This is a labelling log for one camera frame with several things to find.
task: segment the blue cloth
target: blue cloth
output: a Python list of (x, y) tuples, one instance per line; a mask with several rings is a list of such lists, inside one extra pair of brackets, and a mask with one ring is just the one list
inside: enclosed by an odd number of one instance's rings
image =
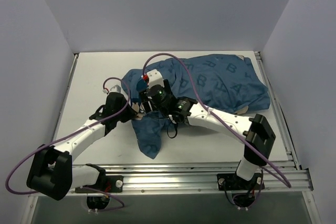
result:
[[(248, 112), (269, 108), (267, 87), (259, 81), (249, 58), (212, 54), (182, 60), (192, 75), (199, 97), (206, 105), (229, 113), (235, 113), (246, 106)], [(178, 61), (170, 58), (156, 62), (148, 65), (146, 71), (153, 69), (157, 69), (164, 79), (168, 79), (176, 97), (196, 99), (188, 75)], [(123, 78), (131, 89), (131, 102), (138, 105), (141, 103), (138, 92), (144, 88), (141, 74), (141, 69), (132, 69)], [(132, 120), (140, 151), (155, 158), (161, 148), (161, 130), (168, 125), (168, 120), (149, 116), (144, 116), (142, 120)]]

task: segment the bolt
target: bolt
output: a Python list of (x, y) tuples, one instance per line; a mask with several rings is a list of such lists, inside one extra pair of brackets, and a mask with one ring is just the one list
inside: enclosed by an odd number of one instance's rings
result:
[(223, 185), (223, 183), (224, 183), (224, 181), (225, 181), (225, 179), (223, 179), (223, 178), (220, 178), (220, 179), (218, 180), (218, 184), (222, 186), (222, 185)]
[(123, 184), (123, 182), (121, 181), (121, 180), (117, 180), (116, 182), (115, 182), (115, 186), (116, 186), (116, 188), (121, 188), (122, 187), (122, 184)]

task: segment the purple cable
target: purple cable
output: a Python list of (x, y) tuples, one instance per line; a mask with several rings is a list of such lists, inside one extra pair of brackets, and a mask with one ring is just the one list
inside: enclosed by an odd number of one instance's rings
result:
[[(131, 90), (130, 90), (130, 87), (127, 85), (127, 83), (125, 83), (123, 80), (121, 80), (121, 79), (119, 79), (119, 78), (117, 78), (117, 77), (110, 77), (110, 78), (108, 78), (108, 79), (106, 79), (105, 81), (104, 81), (104, 83), (103, 83), (103, 88), (105, 88), (105, 84), (106, 84), (106, 82), (108, 81), (108, 80), (118, 80), (118, 81), (121, 81), (123, 84), (125, 84), (125, 86), (126, 86), (126, 88), (127, 88), (127, 93), (128, 93), (128, 99), (127, 99), (127, 103), (124, 105), (124, 107), (122, 107), (122, 109), (120, 110), (120, 111), (118, 111), (117, 113), (115, 113), (115, 114), (113, 114), (113, 115), (110, 115), (110, 116), (108, 116), (107, 118), (104, 118), (104, 119), (101, 119), (101, 120), (99, 120), (99, 121), (96, 121), (96, 122), (94, 122), (94, 123), (92, 123), (92, 124), (90, 124), (89, 125), (89, 127), (93, 127), (93, 126), (95, 126), (95, 125), (97, 125), (97, 124), (99, 124), (99, 123), (102, 123), (102, 122), (104, 122), (104, 121), (106, 121), (106, 120), (108, 120), (108, 119), (111, 119), (111, 118), (113, 118), (113, 117), (115, 117), (115, 116), (117, 116), (117, 115), (119, 115), (121, 112), (123, 112), (125, 109), (126, 109), (126, 107), (128, 106), (128, 104), (129, 104), (129, 102), (130, 102), (130, 94), (131, 94)], [(85, 128), (81, 128), (80, 130), (78, 130), (78, 131), (75, 131), (75, 132), (73, 132), (73, 133), (71, 133), (70, 135), (67, 135), (67, 136), (65, 136), (65, 137), (62, 137), (62, 138), (60, 138), (60, 139), (58, 139), (58, 140), (55, 140), (55, 141), (53, 141), (53, 142), (50, 142), (49, 144), (46, 144), (46, 145), (43, 145), (43, 146), (41, 146), (40, 148), (38, 148), (38, 149), (36, 149), (35, 151), (33, 151), (32, 153), (30, 153), (30, 154), (28, 154), (26, 157), (24, 157), (10, 172), (9, 172), (9, 174), (8, 174), (8, 176), (7, 176), (7, 178), (6, 178), (6, 182), (5, 182), (5, 187), (6, 187), (6, 189), (7, 189), (7, 191), (9, 191), (10, 193), (12, 193), (12, 194), (17, 194), (17, 195), (28, 195), (28, 194), (35, 194), (35, 193), (38, 193), (37, 191), (15, 191), (15, 190), (13, 190), (13, 189), (11, 189), (10, 188), (10, 186), (9, 186), (9, 180), (10, 180), (10, 178), (12, 177), (12, 175), (15, 173), (15, 171), (24, 163), (24, 162), (26, 162), (30, 157), (32, 157), (32, 156), (34, 156), (36, 153), (38, 153), (38, 152), (40, 152), (40, 151), (42, 151), (42, 150), (44, 150), (44, 149), (46, 149), (47, 147), (49, 147), (49, 146), (51, 146), (51, 145), (53, 145), (53, 144), (57, 144), (57, 143), (59, 143), (59, 142), (62, 142), (62, 141), (64, 141), (64, 140), (66, 140), (66, 139), (68, 139), (68, 138), (70, 138), (70, 137), (73, 137), (73, 136), (75, 136), (75, 135), (77, 135), (77, 134), (79, 134), (79, 133), (81, 133), (81, 132), (83, 132), (83, 131), (86, 131), (87, 130), (87, 127), (85, 127)]]
[(170, 53), (165, 53), (165, 52), (161, 52), (158, 54), (153, 55), (152, 57), (150, 57), (144, 64), (143, 68), (142, 68), (142, 74), (145, 75), (145, 69), (147, 67), (147, 64), (155, 57), (157, 56), (170, 56), (173, 57), (174, 59), (176, 59), (185, 69), (185, 71), (187, 72), (191, 85), (193, 86), (193, 90), (194, 93), (196, 95), (196, 98), (198, 100), (198, 102), (200, 103), (200, 105), (208, 112), (210, 113), (214, 118), (216, 118), (219, 122), (221, 122), (221, 124), (226, 127), (232, 134), (234, 134), (239, 140), (241, 140), (247, 147), (249, 147), (255, 154), (257, 154), (264, 162), (266, 162), (270, 167), (272, 167), (279, 175), (277, 176), (274, 173), (271, 173), (269, 170), (265, 169), (264, 167), (262, 167), (265, 171), (269, 172), (272, 176), (274, 176), (275, 178), (277, 178), (279, 181), (281, 181), (282, 183), (284, 183), (288, 188), (291, 188), (291, 184), (289, 182), (289, 180), (285, 177), (285, 175), (271, 162), (269, 161), (267, 158), (265, 158), (260, 152), (258, 152), (252, 145), (250, 145), (250, 143), (248, 143), (243, 137), (241, 137), (237, 132), (235, 132), (233, 129), (231, 129), (218, 115), (216, 115), (214, 112), (209, 111), (208, 107), (201, 101), (200, 96), (197, 93), (196, 90), (196, 86), (195, 83), (193, 81), (193, 78), (188, 70), (188, 68), (186, 67), (186, 65), (183, 63), (183, 61), (181, 61), (178, 57), (170, 54)]
[(112, 194), (109, 194), (105, 191), (100, 191), (100, 190), (96, 190), (96, 189), (93, 189), (93, 188), (90, 188), (90, 187), (86, 187), (86, 186), (83, 186), (84, 189), (87, 189), (87, 190), (90, 190), (90, 191), (95, 191), (97, 193), (100, 193), (100, 194), (104, 194), (112, 199), (115, 199), (117, 202), (119, 202), (121, 204), (121, 206), (119, 207), (110, 207), (110, 208), (106, 208), (106, 209), (101, 209), (101, 210), (98, 210), (98, 212), (107, 212), (107, 211), (113, 211), (113, 210), (117, 210), (117, 209), (121, 209), (121, 208), (124, 208), (125, 207), (125, 203), (119, 199), (118, 197), (116, 196), (113, 196)]
[[(261, 181), (260, 181), (258, 194), (257, 194), (255, 200), (247, 208), (252, 207), (256, 203), (257, 199), (260, 197), (263, 182), (264, 182), (264, 171), (261, 169)], [(235, 198), (239, 195), (245, 195), (245, 194), (236, 194), (235, 196), (233, 196), (233, 198), (232, 198), (233, 203), (235, 203)]]

